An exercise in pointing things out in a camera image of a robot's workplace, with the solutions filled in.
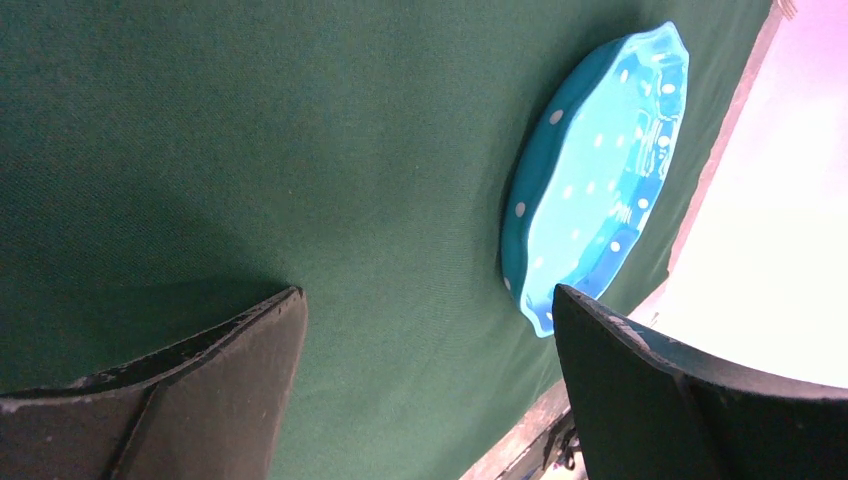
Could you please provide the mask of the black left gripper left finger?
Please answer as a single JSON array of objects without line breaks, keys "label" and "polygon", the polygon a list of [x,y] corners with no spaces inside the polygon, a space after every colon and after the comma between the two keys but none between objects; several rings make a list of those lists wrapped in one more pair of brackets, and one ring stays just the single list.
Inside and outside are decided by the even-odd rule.
[{"label": "black left gripper left finger", "polygon": [[180,342],[1,398],[5,479],[264,479],[307,330],[290,287]]}]

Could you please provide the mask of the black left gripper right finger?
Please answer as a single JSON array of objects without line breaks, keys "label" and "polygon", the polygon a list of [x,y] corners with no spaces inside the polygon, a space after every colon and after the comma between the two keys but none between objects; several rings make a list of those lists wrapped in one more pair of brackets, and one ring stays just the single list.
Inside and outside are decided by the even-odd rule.
[{"label": "black left gripper right finger", "polygon": [[847,392],[716,357],[578,290],[559,361],[592,479],[843,479]]}]

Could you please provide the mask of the blue polka dot plate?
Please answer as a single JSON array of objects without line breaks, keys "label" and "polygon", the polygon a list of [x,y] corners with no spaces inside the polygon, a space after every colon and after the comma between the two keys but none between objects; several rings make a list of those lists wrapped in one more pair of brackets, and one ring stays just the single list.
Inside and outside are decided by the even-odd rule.
[{"label": "blue polka dot plate", "polygon": [[684,119],[690,55],[672,22],[589,53],[517,163],[500,234],[504,284],[536,336],[557,285],[598,298],[642,235]]}]

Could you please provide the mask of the dark green cloth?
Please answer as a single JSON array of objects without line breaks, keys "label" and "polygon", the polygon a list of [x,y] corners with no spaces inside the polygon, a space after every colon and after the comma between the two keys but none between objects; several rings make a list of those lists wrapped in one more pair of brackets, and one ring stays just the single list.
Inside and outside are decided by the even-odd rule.
[{"label": "dark green cloth", "polygon": [[667,275],[767,1],[5,1],[1,387],[67,384],[289,285],[274,479],[457,479],[561,377],[499,269],[526,136],[597,46],[676,25],[685,118],[606,292]]}]

